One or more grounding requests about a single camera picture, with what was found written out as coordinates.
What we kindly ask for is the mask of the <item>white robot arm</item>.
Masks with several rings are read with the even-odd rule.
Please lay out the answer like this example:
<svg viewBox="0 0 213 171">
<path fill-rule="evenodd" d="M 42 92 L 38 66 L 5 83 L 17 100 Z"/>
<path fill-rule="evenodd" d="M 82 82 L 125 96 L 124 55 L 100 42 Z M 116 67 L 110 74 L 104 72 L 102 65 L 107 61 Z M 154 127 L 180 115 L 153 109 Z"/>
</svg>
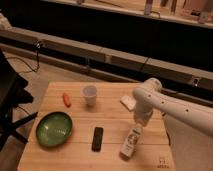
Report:
<svg viewBox="0 0 213 171">
<path fill-rule="evenodd" d="M 161 90 L 162 84 L 156 78 L 147 79 L 133 89 L 137 123 L 146 126 L 156 108 L 213 137 L 213 108 L 164 95 Z"/>
</svg>

